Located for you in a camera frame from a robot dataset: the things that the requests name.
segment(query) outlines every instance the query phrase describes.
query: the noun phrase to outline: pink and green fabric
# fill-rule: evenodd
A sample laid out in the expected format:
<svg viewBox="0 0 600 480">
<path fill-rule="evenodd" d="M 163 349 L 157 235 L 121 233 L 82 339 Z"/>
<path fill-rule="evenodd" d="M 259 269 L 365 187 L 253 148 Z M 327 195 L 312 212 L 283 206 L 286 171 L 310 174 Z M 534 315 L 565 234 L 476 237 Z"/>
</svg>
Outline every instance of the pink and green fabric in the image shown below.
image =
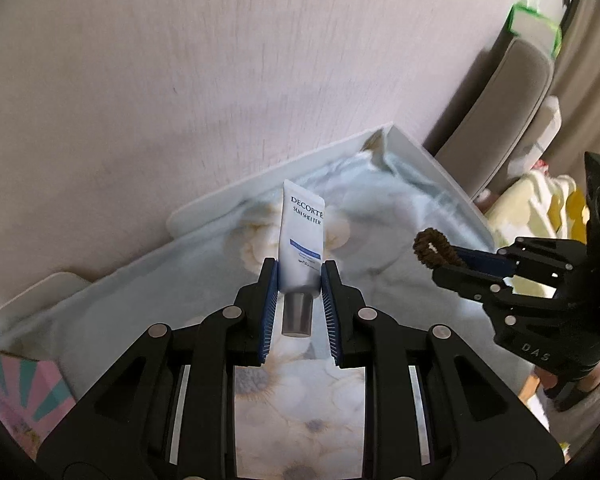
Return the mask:
<svg viewBox="0 0 600 480">
<path fill-rule="evenodd" d="M 53 361 L 0 353 L 0 420 L 30 457 L 74 405 Z"/>
</svg>

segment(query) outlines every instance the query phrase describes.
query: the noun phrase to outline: yellow cloth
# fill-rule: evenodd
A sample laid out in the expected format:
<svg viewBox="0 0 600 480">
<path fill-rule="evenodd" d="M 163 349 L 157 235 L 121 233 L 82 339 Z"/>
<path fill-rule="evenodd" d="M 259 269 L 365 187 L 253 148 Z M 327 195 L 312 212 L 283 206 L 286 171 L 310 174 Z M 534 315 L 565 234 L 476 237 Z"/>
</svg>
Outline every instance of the yellow cloth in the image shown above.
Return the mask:
<svg viewBox="0 0 600 480">
<path fill-rule="evenodd" d="M 572 238 L 586 243 L 589 210 L 583 193 L 567 175 L 547 176 L 530 171 L 507 189 L 485 214 L 497 247 L 511 245 L 516 237 Z M 515 276 L 519 294 L 550 298 L 554 290 Z"/>
</svg>

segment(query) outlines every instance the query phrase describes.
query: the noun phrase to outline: human hand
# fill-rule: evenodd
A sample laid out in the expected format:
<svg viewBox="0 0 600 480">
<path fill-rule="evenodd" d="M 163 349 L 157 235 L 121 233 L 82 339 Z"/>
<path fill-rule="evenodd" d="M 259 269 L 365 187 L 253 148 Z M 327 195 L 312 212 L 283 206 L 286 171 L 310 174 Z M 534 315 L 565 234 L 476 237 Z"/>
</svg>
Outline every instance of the human hand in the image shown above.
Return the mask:
<svg viewBox="0 0 600 480">
<path fill-rule="evenodd" d="M 545 390 L 549 390 L 553 388 L 558 383 L 558 377 L 547 372 L 546 370 L 542 370 L 542 368 L 536 367 L 534 370 L 538 379 L 540 379 L 540 383 Z M 582 378 L 578 384 L 577 388 L 581 392 L 592 392 L 596 389 L 596 387 L 600 384 L 600 362 L 590 371 L 589 375 Z"/>
</svg>

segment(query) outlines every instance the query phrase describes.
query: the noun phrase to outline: metal screw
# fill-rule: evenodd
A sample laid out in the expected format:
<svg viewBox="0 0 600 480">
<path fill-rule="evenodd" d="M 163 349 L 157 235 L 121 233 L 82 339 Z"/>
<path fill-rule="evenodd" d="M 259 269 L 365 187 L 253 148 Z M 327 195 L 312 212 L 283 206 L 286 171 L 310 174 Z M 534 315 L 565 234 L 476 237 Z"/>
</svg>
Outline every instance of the metal screw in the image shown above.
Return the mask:
<svg viewBox="0 0 600 480">
<path fill-rule="evenodd" d="M 240 317 L 240 314 L 242 314 L 242 309 L 239 306 L 226 306 L 223 310 L 222 310 L 222 315 L 227 318 L 227 319 L 235 319 L 236 317 Z"/>
<path fill-rule="evenodd" d="M 151 337 L 162 337 L 167 333 L 167 326 L 162 323 L 151 325 L 147 331 Z"/>
<path fill-rule="evenodd" d="M 378 313 L 374 309 L 366 306 L 365 308 L 361 308 L 358 311 L 358 317 L 360 319 L 366 319 L 367 321 L 371 321 L 372 319 L 378 317 Z"/>
<path fill-rule="evenodd" d="M 445 325 L 436 325 L 433 327 L 432 332 L 438 339 L 449 339 L 451 337 L 451 329 Z"/>
</svg>

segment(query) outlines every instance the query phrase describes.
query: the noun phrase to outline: white tube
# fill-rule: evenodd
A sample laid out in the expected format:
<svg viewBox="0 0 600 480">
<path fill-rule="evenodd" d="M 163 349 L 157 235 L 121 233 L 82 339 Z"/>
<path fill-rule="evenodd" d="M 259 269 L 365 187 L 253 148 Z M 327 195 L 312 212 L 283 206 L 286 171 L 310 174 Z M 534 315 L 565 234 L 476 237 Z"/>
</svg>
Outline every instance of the white tube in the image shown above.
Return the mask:
<svg viewBox="0 0 600 480">
<path fill-rule="evenodd" d="M 283 184 L 278 288 L 284 294 L 283 335 L 308 337 L 320 293 L 324 200 L 289 180 Z"/>
</svg>

